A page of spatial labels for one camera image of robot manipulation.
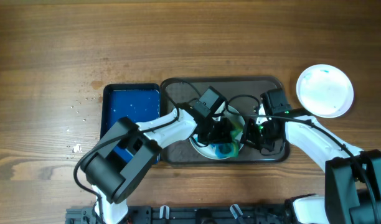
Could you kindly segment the white plate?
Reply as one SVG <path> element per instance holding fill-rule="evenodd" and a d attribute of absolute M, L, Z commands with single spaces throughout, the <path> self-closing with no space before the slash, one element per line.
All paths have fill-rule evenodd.
<path fill-rule="evenodd" d="M 224 136 L 223 127 L 225 126 L 224 124 L 225 118 L 230 119 L 234 123 L 240 123 L 243 127 L 245 125 L 245 120 L 243 119 L 243 117 L 236 115 L 238 111 L 231 106 L 229 106 L 228 108 L 230 109 L 230 111 L 234 112 L 235 114 L 229 113 L 227 110 L 222 111 L 222 115 L 220 117 L 214 118 L 214 123 L 209 133 L 200 134 L 200 135 L 194 134 L 190 138 L 190 143 L 194 147 L 194 149 L 199 154 L 201 154 L 202 156 L 206 158 L 215 159 L 215 160 L 223 160 L 223 159 L 232 158 L 232 157 L 219 158 L 215 153 L 217 144 L 223 144 L 225 142 L 229 142 L 229 140 L 227 140 L 227 138 Z"/>
<path fill-rule="evenodd" d="M 296 82 L 296 95 L 310 113 L 322 118 L 336 118 L 350 110 L 354 88 L 340 69 L 317 64 L 300 74 Z"/>

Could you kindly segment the green yellow sponge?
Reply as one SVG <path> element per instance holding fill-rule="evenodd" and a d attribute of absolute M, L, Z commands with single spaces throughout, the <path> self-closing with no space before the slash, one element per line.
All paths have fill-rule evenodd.
<path fill-rule="evenodd" d="M 217 144 L 215 153 L 219 158 L 237 157 L 241 148 L 240 138 L 243 133 L 243 126 L 227 118 L 224 119 L 224 124 L 224 136 L 229 142 Z"/>

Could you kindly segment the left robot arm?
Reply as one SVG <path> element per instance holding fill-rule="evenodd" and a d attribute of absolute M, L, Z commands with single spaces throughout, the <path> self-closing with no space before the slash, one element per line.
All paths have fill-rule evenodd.
<path fill-rule="evenodd" d="M 85 173 L 91 187 L 80 187 L 96 196 L 95 212 L 101 223 L 124 220 L 126 199 L 165 147 L 190 139 L 224 157 L 238 154 L 237 128 L 223 115 L 227 101 L 216 89 L 209 87 L 198 98 L 173 106 L 169 114 L 152 121 L 119 119 L 76 164 L 73 173 Z"/>

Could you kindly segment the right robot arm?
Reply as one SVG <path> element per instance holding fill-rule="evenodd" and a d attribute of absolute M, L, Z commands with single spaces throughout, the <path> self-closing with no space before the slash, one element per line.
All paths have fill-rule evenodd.
<path fill-rule="evenodd" d="M 262 150 L 279 139 L 300 148 L 325 174 L 323 196 L 288 201 L 290 223 L 381 223 L 381 151 L 346 143 L 274 89 L 261 94 L 241 142 Z"/>

